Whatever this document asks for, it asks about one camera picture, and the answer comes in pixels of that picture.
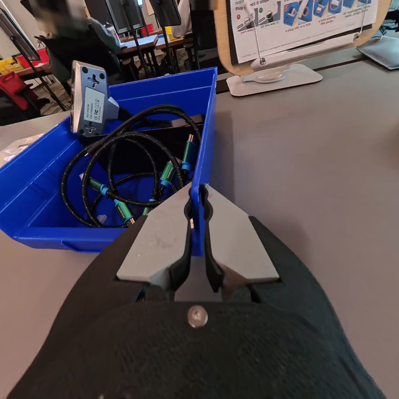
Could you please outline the yellow bin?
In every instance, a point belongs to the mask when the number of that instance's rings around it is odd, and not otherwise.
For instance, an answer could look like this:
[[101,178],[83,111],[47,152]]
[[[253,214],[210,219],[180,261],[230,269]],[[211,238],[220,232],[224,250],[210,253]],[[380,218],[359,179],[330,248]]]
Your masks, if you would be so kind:
[[10,57],[0,60],[0,74],[2,75],[8,74],[9,72],[19,72],[23,69],[24,67],[16,58]]

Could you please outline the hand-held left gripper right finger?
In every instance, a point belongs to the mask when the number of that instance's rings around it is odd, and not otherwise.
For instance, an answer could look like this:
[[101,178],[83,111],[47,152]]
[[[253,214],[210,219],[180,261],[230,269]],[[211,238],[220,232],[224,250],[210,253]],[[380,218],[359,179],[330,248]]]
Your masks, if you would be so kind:
[[279,279],[250,216],[208,184],[203,185],[206,275],[213,292]]

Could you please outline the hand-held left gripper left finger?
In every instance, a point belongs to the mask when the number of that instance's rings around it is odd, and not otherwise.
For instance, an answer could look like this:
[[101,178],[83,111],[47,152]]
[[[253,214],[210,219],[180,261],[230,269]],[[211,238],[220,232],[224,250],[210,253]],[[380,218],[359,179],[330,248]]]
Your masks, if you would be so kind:
[[176,292],[190,272],[192,198],[189,183],[146,217],[117,278]]

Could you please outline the wooden stand board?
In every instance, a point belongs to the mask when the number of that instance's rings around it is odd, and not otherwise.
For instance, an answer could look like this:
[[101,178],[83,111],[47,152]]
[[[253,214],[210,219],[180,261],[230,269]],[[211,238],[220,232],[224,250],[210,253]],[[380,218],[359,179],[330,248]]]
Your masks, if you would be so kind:
[[376,34],[388,13],[392,1],[378,1],[376,22],[370,29],[362,29],[358,33],[352,32],[344,36],[324,39],[310,45],[274,53],[265,58],[259,56],[253,61],[244,62],[238,65],[232,65],[231,62],[226,2],[227,1],[224,0],[217,1],[217,8],[213,11],[216,26],[218,55],[222,65],[228,72],[242,76],[258,70],[289,65],[338,50],[360,46]]

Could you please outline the brushed metal hub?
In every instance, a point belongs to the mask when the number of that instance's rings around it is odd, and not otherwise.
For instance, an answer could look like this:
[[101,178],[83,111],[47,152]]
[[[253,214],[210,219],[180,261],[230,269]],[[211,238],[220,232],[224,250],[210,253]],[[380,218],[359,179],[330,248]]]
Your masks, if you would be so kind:
[[116,121],[119,105],[111,97],[106,70],[84,62],[72,63],[70,131],[83,137],[102,136]]

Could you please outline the blue storage bin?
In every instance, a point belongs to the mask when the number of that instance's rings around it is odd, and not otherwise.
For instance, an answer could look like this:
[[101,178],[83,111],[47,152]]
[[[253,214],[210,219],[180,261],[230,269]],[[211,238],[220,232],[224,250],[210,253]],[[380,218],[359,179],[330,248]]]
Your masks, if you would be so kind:
[[[111,97],[133,115],[149,107],[172,104],[190,117],[204,119],[201,144],[197,144],[197,161],[191,171],[193,195],[194,256],[202,255],[205,222],[199,186],[209,183],[216,122],[217,69],[207,68],[142,81],[113,85]],[[182,160],[189,130],[156,132],[171,153]],[[127,154],[118,145],[115,160],[116,180],[152,169],[148,157],[132,143]],[[13,240],[36,249],[65,249],[76,252],[101,252],[121,233],[123,228],[94,228],[80,223],[67,210],[61,197],[61,179],[69,161],[84,146],[70,132],[67,117],[20,155],[1,168],[1,230]],[[81,198],[81,179],[91,157],[83,156],[71,171],[67,193],[72,206],[85,219]],[[118,192],[129,199],[144,201],[151,197],[153,177],[140,177],[124,182]]]

